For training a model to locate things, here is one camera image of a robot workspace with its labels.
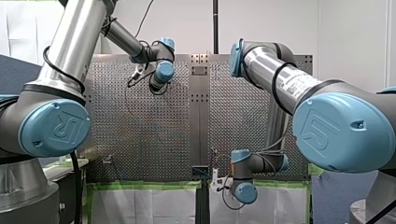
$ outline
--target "perforated metal panel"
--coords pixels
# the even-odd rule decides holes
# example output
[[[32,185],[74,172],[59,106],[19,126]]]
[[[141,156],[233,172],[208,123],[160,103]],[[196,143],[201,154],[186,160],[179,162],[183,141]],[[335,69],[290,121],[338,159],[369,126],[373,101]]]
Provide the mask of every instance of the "perforated metal panel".
[[[214,151],[265,147],[269,94],[242,78],[232,78],[228,55],[177,55],[176,75],[163,96],[149,92],[148,79],[126,88],[134,64],[126,55],[95,56],[87,78],[87,107],[92,116],[90,182],[190,180],[192,165],[209,165]],[[312,73],[312,58],[297,56]],[[208,67],[208,74],[191,74]],[[288,135],[290,170],[276,179],[307,177],[307,163]],[[229,160],[219,160],[222,175]]]
[[[148,78],[126,88],[134,72],[126,55],[93,59],[91,182],[191,179],[189,65],[175,67],[167,93],[155,96]]]
[[[312,74],[312,56],[297,56],[298,66]],[[228,56],[218,56],[210,61],[210,118],[209,157],[212,164],[219,167],[224,176],[230,171],[230,159],[220,154],[230,155],[236,149],[260,151],[265,148],[266,122],[270,104],[270,94],[255,88],[243,78],[230,76]],[[285,140],[286,154],[290,160],[287,172],[256,175],[255,178],[279,180],[304,180],[308,178],[307,161],[295,144],[291,134],[291,122]]]

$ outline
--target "blue joint cap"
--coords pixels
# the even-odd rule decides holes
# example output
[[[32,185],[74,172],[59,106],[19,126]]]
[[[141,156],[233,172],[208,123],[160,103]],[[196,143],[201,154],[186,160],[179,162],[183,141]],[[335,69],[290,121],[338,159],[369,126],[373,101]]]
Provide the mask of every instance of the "blue joint cap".
[[[284,155],[282,167],[280,167],[279,171],[288,171],[289,168],[290,168],[289,157],[287,155]]]
[[[233,163],[244,161],[251,156],[251,152],[248,149],[234,150],[231,152],[231,159]]]
[[[25,118],[19,129],[19,143],[31,156],[59,157],[81,146],[89,129],[84,106],[67,99],[53,100]]]
[[[168,61],[162,61],[157,64],[156,78],[161,83],[166,83],[172,79],[175,74],[175,68],[172,63]]]
[[[242,45],[240,41],[233,44],[230,53],[230,72],[233,77],[241,77]]]
[[[251,204],[256,202],[258,192],[252,183],[243,182],[236,187],[234,196],[240,203]]]
[[[163,42],[169,48],[175,50],[175,41],[172,38],[161,37],[160,41]]]
[[[370,172],[386,165],[395,153],[395,133],[388,119],[353,95],[315,95],[296,109],[292,124],[298,148],[328,171]]]
[[[382,90],[382,92],[386,92],[386,91],[396,91],[396,86],[387,87],[384,90]]]

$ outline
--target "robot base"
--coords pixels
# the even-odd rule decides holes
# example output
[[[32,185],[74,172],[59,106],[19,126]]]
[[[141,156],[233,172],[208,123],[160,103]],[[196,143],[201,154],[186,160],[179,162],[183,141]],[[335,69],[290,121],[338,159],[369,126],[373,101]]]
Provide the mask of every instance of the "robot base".
[[[0,165],[0,223],[59,224],[59,188],[37,159]]]
[[[350,224],[364,224],[396,199],[396,177],[378,172],[373,187],[366,200],[354,202],[350,206]],[[379,219],[377,224],[396,223],[396,209]]]

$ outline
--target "cable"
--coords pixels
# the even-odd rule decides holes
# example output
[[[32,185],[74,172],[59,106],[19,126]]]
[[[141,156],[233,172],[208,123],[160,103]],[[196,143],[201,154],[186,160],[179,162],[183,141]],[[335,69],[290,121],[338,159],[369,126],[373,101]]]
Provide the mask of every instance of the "cable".
[[[149,13],[149,8],[151,7],[151,4],[152,4],[153,2],[154,2],[154,0],[151,0],[151,2],[149,2],[148,8],[146,9],[145,16],[143,17],[142,21],[140,22],[139,29],[137,30],[136,35],[134,36],[135,38],[137,38],[137,36],[139,35],[140,29],[142,29],[143,22],[145,21],[147,15],[148,15],[148,13]]]
[[[151,85],[150,85],[151,80],[152,80],[153,77],[154,77],[154,73],[152,73],[151,76],[149,77],[149,82],[148,82],[148,88],[149,88],[149,90],[151,91],[151,93],[152,93],[153,95],[164,95],[164,94],[166,93],[166,91],[168,90],[168,85],[169,85],[169,83],[167,82],[167,83],[165,84],[165,89],[164,89],[163,91],[161,91],[163,88],[161,88],[160,91],[155,91],[155,90],[152,89],[152,87],[151,87]]]
[[[265,158],[265,156],[263,156],[259,153],[253,153],[252,155],[258,156],[258,157],[262,158],[263,160],[265,160],[266,162],[268,162],[268,164],[270,164],[271,168],[273,168],[273,170],[274,170],[274,174],[271,176],[276,176],[277,170],[276,170],[275,166],[270,162],[270,160],[268,160],[267,158]]]
[[[387,213],[389,213],[395,207],[396,207],[396,200],[394,200],[392,203],[390,203],[388,206],[386,206],[384,209],[382,209],[378,214],[376,214],[374,217],[372,217],[372,219],[370,219],[366,224],[376,223],[379,219],[384,217]]]
[[[276,142],[274,142],[271,146],[263,148],[262,152],[267,151],[273,147],[276,147],[279,143],[281,143],[283,141],[283,139],[285,139],[286,135],[288,134],[288,129],[289,129],[289,124],[288,124],[288,126],[286,126],[285,132],[283,132],[282,136],[280,136],[280,138]]]
[[[134,82],[134,84],[131,84],[131,83],[134,81],[133,79],[128,80],[128,82],[127,82],[127,87],[128,87],[128,88],[131,88],[131,87],[137,85],[137,84],[138,84],[139,82],[141,82],[143,79],[145,79],[145,78],[148,77],[148,76],[152,76],[154,73],[155,73],[155,72],[150,72],[150,73],[144,75],[143,77],[141,77],[140,79],[138,79],[136,82]]]
[[[222,200],[224,201],[224,204],[225,204],[228,208],[230,208],[231,210],[237,211],[237,210],[243,208],[243,207],[245,206],[245,204],[242,203],[241,206],[239,206],[239,207],[237,207],[237,208],[234,208],[234,207],[231,207],[230,205],[227,204],[227,202],[225,201],[225,197],[224,197],[224,191],[225,191],[226,189],[229,189],[229,188],[230,188],[230,187],[226,187],[226,186],[225,186],[226,183],[227,183],[228,177],[230,176],[230,174],[231,174],[231,172],[228,173],[228,175],[225,177],[225,181],[224,181],[223,187],[222,187],[222,189],[221,189],[221,190],[222,190],[221,197],[222,197]]]
[[[104,33],[103,33],[103,36],[104,36],[104,37],[106,37],[107,34],[108,34],[108,31],[110,31],[110,25],[111,25],[111,23],[112,23],[113,21],[116,21],[117,18],[106,17],[106,20],[107,20],[106,25],[102,26],[102,31],[104,32]]]
[[[274,97],[274,100],[275,100],[276,104],[277,104],[283,111],[285,111],[286,113],[288,113],[288,114],[291,115],[291,113],[289,112],[289,110],[288,110],[285,106],[283,106],[283,104],[280,102],[279,98],[277,97],[277,93],[276,93],[276,80],[277,80],[277,77],[279,76],[280,72],[281,72],[286,66],[289,66],[289,65],[294,66],[294,67],[297,67],[297,65],[296,65],[295,63],[283,63],[282,65],[280,65],[280,67],[278,67],[278,68],[275,70],[275,73],[274,73],[274,76],[273,76],[273,79],[272,79],[272,83],[271,83],[271,92],[272,92],[272,94],[273,94],[273,97]]]
[[[204,171],[202,171],[200,169],[197,169],[197,168],[194,168],[194,167],[192,167],[192,170],[197,171],[197,172],[199,172],[199,173],[201,173],[203,175],[207,175],[210,178],[210,174],[208,174],[207,172],[204,172]]]
[[[50,46],[46,47],[43,51],[43,58],[44,61],[49,65],[49,67],[51,67],[53,70],[57,71],[58,73],[62,74],[65,77],[68,77],[70,79],[72,79],[73,81],[77,82],[77,84],[79,85],[79,88],[81,89],[81,94],[84,93],[85,91],[85,86],[84,83],[82,83],[80,80],[78,80],[76,77],[73,77],[69,74],[67,74],[66,72],[62,71],[59,67],[57,67],[55,64],[53,64],[52,62],[50,62],[49,58],[48,58],[48,51],[50,49]]]
[[[78,159],[76,156],[76,152],[70,153],[70,158],[73,163],[73,171],[75,173],[76,178],[76,213],[75,213],[75,221],[74,223],[80,224],[81,218],[81,204],[82,204],[82,186],[81,186],[81,173],[78,167]]]

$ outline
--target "metal pegboard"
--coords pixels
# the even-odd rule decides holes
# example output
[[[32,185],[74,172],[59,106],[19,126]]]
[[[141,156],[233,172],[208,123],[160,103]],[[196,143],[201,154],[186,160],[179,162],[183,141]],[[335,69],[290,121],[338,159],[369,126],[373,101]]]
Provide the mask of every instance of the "metal pegboard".
[[[126,88],[134,72],[128,56],[93,58],[90,182],[191,179],[189,56],[177,56],[162,96],[151,94],[148,78]]]
[[[265,148],[266,122],[270,104],[270,94],[255,88],[243,78],[230,75],[228,55],[211,55],[210,67],[210,112],[209,150],[212,164],[220,154],[230,155],[236,149],[260,151]],[[298,66],[312,74],[312,56],[296,56]],[[279,180],[305,180],[308,178],[307,160],[301,154],[291,134],[291,122],[285,140],[286,154],[290,160],[287,172],[275,177],[256,175],[255,178]],[[230,159],[219,157],[217,166],[220,175],[230,171]]]

